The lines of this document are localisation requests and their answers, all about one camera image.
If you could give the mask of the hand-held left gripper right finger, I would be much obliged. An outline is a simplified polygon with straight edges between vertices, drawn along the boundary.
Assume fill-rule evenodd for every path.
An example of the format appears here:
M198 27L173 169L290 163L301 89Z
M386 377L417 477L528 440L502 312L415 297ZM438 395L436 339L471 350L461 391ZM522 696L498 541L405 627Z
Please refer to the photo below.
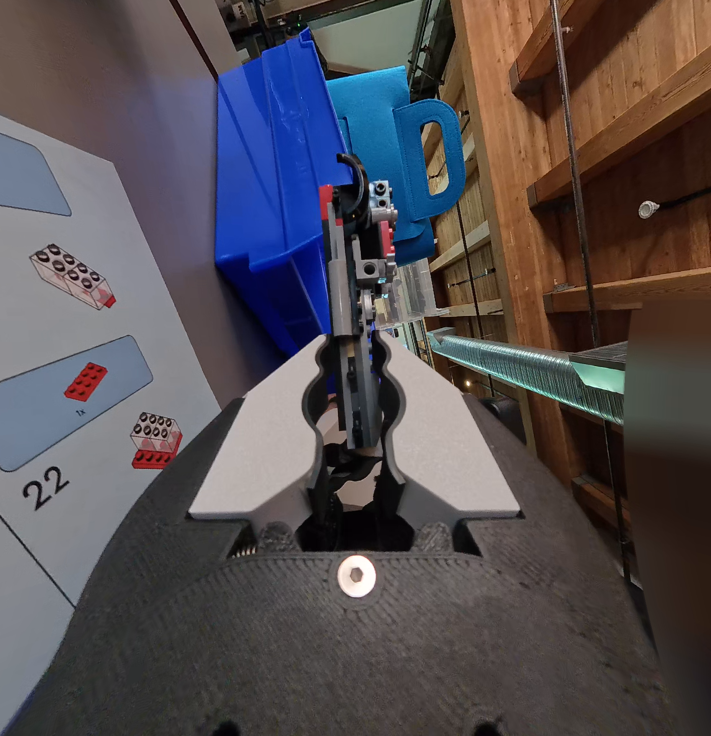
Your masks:
M384 504L414 529L516 518L520 506L463 394L391 336L378 338Z

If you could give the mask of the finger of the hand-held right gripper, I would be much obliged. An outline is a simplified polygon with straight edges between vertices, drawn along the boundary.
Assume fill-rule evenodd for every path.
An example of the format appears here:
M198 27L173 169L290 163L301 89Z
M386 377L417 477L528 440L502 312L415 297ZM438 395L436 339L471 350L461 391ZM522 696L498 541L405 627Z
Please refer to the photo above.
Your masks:
M346 442L324 447L328 488L336 493L346 511L361 509L372 501L382 456L380 442L374 447L356 449L349 448Z

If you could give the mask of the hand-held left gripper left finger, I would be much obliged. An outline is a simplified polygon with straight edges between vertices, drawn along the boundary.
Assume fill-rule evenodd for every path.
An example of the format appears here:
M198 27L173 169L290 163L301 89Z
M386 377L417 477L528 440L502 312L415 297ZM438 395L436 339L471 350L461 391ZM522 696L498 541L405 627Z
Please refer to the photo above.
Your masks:
M196 520L300 526L323 463L328 405L320 335L248 392L188 512Z

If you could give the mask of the grey toy brick vehicle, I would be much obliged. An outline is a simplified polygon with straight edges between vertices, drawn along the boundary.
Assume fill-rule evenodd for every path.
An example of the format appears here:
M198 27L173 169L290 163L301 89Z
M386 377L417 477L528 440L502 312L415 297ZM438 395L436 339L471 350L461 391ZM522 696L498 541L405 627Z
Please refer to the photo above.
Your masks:
M331 335L336 356L339 427L351 450L378 444L379 379L372 368L376 299L388 295L397 271L397 209L385 179L370 181L362 162L338 153L352 182L321 186L319 203L327 267Z

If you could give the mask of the blue plastic bin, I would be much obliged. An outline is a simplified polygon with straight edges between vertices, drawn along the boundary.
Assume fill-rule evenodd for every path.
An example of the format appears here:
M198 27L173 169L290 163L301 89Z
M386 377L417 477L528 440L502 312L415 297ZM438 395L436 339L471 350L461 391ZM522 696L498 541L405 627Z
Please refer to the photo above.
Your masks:
M351 183L309 30L219 78L215 263L286 355L330 330L319 187Z

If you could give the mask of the clear plastic drawer stack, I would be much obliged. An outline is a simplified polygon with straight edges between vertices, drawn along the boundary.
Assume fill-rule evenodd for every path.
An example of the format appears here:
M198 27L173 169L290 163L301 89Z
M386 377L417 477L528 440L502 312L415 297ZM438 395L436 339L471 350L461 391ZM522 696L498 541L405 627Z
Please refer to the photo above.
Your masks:
M449 308L436 306L430 264L426 258L400 266L388 286L388 297L377 303L380 329L450 313Z

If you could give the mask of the printed instruction sheet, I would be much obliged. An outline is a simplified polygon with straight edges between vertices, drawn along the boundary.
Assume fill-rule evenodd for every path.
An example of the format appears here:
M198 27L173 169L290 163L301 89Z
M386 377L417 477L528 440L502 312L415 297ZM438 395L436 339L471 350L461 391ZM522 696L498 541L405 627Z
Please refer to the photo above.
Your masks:
M0 733L158 474L140 414L219 409L113 164L0 116Z

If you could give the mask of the blue felt bag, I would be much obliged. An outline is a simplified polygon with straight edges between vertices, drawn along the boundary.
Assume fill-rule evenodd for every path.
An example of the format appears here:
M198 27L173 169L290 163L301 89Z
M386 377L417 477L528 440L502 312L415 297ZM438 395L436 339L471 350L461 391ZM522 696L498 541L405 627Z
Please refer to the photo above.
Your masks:
M466 179L454 110L437 99L411 103L403 66L334 79L327 86L347 151L360 159L371 181L386 179L393 190L397 264L431 257L435 245L430 219L455 205ZM421 131L429 122L442 128L448 173L447 188L434 195Z

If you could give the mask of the silver air duct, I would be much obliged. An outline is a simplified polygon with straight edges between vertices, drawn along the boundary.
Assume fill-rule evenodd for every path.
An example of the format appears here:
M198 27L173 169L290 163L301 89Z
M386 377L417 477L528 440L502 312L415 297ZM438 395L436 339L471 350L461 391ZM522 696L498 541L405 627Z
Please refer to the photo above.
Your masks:
M622 425L623 392L591 386L567 353L457 336L452 327L428 332L435 354L455 363Z

